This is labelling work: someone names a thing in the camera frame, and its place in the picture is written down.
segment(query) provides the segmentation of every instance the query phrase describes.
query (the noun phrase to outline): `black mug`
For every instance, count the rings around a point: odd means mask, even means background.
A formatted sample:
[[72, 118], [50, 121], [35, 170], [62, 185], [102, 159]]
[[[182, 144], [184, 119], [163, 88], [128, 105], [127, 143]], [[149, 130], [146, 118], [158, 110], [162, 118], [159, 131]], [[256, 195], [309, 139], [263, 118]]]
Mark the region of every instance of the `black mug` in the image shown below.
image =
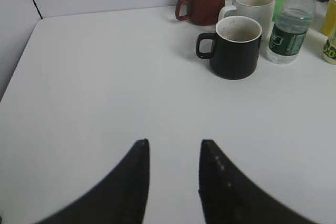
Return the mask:
[[[257, 68], [262, 30], [260, 24], [251, 18], [226, 17], [217, 23], [216, 33], [198, 36], [197, 56], [210, 59], [210, 66], [218, 76], [243, 79]], [[213, 41], [210, 52], [200, 52], [199, 45], [203, 39]]]

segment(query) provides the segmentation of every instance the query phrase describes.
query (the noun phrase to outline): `white mug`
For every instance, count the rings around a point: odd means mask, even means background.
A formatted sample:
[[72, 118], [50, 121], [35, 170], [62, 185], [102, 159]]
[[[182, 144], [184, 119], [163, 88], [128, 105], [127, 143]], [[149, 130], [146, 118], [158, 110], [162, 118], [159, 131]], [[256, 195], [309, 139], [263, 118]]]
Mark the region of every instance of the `white mug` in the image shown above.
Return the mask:
[[233, 15], [245, 16], [254, 19], [261, 24], [262, 39], [269, 35], [275, 0], [233, 0], [232, 5], [225, 6], [220, 10], [218, 21], [228, 16], [228, 12], [234, 11]]

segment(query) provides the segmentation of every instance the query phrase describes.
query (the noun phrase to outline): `green label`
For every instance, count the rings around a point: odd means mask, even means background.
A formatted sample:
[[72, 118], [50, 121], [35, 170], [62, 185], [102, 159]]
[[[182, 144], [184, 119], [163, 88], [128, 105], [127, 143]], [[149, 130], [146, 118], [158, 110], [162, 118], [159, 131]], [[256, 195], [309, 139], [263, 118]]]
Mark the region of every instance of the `green label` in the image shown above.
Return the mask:
[[269, 40], [269, 49], [278, 55], [291, 56], [299, 53], [307, 32], [291, 34], [280, 30], [276, 25], [273, 27]]
[[323, 47], [323, 53], [329, 58], [336, 60], [336, 48], [330, 45], [329, 40], [327, 40], [327, 43]]

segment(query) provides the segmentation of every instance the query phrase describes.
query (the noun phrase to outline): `white table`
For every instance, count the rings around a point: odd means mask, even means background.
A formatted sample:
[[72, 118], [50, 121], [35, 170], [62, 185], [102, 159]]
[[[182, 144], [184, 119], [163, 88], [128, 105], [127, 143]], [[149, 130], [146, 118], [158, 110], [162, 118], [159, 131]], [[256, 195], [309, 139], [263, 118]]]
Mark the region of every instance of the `white table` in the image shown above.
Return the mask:
[[177, 22], [174, 7], [43, 19], [0, 103], [3, 224], [69, 204], [144, 137], [144, 223], [204, 223], [198, 158], [211, 138], [266, 192], [335, 224], [336, 66], [320, 57], [322, 21], [294, 63], [262, 50], [252, 76], [230, 81], [195, 55], [197, 36], [214, 27]]

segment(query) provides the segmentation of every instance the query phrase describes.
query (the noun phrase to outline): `mug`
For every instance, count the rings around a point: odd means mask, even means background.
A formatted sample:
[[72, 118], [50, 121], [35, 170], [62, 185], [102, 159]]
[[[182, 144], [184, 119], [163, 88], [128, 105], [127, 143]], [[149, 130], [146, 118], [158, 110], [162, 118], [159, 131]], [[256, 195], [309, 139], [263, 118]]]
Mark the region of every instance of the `mug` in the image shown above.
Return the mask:
[[336, 0], [329, 0], [326, 18], [323, 22], [322, 33], [330, 36], [332, 29], [336, 25]]
[[[175, 16], [178, 20], [190, 19], [197, 25], [212, 25], [217, 23], [219, 11], [225, 0], [178, 0]], [[180, 16], [181, 6], [187, 2], [187, 14]]]
[[234, 0], [230, 6], [223, 7], [219, 13], [218, 21], [226, 17], [228, 12], [245, 16], [258, 21], [263, 28], [262, 39], [267, 39], [273, 18], [275, 0]]
[[[254, 19], [226, 17], [217, 23], [216, 33], [198, 36], [197, 56], [210, 59], [210, 66], [218, 76], [230, 80], [243, 79], [256, 70], [262, 30]], [[199, 45], [203, 39], [213, 41], [210, 52], [200, 52]]]

